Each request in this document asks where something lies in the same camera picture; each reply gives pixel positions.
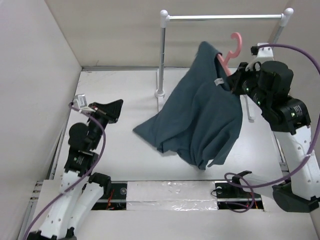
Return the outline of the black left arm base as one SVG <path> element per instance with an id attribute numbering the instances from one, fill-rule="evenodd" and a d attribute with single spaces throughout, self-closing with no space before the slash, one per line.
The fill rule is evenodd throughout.
<path id="1" fill-rule="evenodd" d="M 113 181 L 108 196 L 100 198 L 92 207 L 93 211 L 118 211 L 127 209 L 127 187 L 126 181 Z"/>

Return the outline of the pink plastic hanger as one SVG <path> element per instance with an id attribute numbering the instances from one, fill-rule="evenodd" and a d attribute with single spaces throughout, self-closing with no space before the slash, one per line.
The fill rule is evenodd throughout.
<path id="1" fill-rule="evenodd" d="M 232 73 L 229 69 L 229 61 L 230 59 L 235 59 L 239 56 L 239 54 L 241 53 L 242 50 L 242 46 L 243 46 L 243 40 L 242 40 L 242 36 L 239 32 L 233 32 L 230 35 L 231 39 L 236 40 L 237 46 L 235 51 L 229 51 L 226 55 L 226 57 L 223 57 L 220 53 L 218 53 L 216 55 L 216 58 L 218 59 L 220 65 L 222 66 L 226 76 L 230 76 Z"/>

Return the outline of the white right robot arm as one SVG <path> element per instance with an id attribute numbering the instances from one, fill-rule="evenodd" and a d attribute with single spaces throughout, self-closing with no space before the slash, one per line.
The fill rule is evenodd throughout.
<path id="1" fill-rule="evenodd" d="M 243 171 L 230 181 L 237 197 L 254 192 L 275 200 L 286 212 L 311 213 L 320 206 L 320 167 L 314 152 L 319 135 L 311 136 L 311 119 L 305 103 L 289 95 L 294 73 L 280 61 L 242 62 L 227 77 L 232 92 L 250 98 L 280 143 L 288 175 L 268 180 Z"/>

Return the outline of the blue t shirt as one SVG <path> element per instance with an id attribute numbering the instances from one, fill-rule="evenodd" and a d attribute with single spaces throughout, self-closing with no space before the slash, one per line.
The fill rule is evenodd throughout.
<path id="1" fill-rule="evenodd" d="M 200 170 L 223 165 L 240 136 L 243 110 L 240 97 L 223 100 L 222 94 L 210 97 L 214 88 L 206 83 L 187 103 L 165 120 L 154 115 L 137 125 L 133 132 L 162 154 L 171 151 Z"/>

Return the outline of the white metal clothes rack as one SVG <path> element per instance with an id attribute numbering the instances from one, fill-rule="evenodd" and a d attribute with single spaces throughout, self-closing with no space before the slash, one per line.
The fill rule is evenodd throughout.
<path id="1" fill-rule="evenodd" d="M 278 37 L 284 27 L 287 25 L 289 19 L 293 15 L 294 10 L 287 8 L 281 14 L 275 15 L 208 15 L 208 16 L 170 16 L 166 10 L 160 12 L 160 28 L 161 37 L 165 38 L 166 26 L 170 21 L 182 20 L 216 20 L 216 19 L 278 19 L 279 26 L 275 34 Z M 189 67 L 187 74 L 179 81 L 175 89 L 169 96 L 166 96 L 164 83 L 164 52 L 165 45 L 161 44 L 160 52 L 160 67 L 158 73 L 158 88 L 156 90 L 156 97 L 158 101 L 157 116 L 164 120 L 169 120 L 169 114 L 174 110 L 184 110 L 182 104 L 187 103 L 200 87 L 204 84 L 210 84 L 213 90 L 209 91 L 209 96 L 214 97 L 218 93 L 222 94 L 222 100 L 230 100 L 232 106 L 236 105 L 234 94 L 230 90 L 227 83 L 227 75 L 224 72 L 220 62 L 217 59 L 217 54 L 221 54 L 214 46 L 206 41 L 202 41 L 197 49 L 195 58 Z"/>

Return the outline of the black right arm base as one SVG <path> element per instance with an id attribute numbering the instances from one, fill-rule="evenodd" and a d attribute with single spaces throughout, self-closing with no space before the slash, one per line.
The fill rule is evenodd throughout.
<path id="1" fill-rule="evenodd" d="M 251 192 L 249 188 L 242 189 L 233 185 L 246 186 L 246 182 L 241 183 L 241 179 L 251 173 L 248 170 L 240 173 L 228 172 L 224 175 L 224 180 L 214 181 L 214 188 L 210 195 L 217 200 L 219 210 L 230 210 L 234 213 L 264 210 L 261 195 Z"/>

